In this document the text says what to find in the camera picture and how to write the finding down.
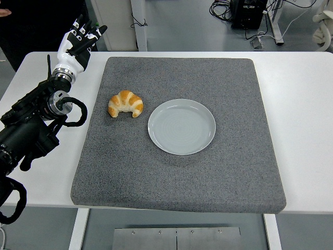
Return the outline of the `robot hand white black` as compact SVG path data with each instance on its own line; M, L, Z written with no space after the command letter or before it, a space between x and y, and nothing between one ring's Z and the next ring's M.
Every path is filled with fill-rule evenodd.
M74 76L85 71L96 42L107 30L106 25L97 28L91 27L91 23L85 22L82 15L74 21L60 43L56 69L70 71Z

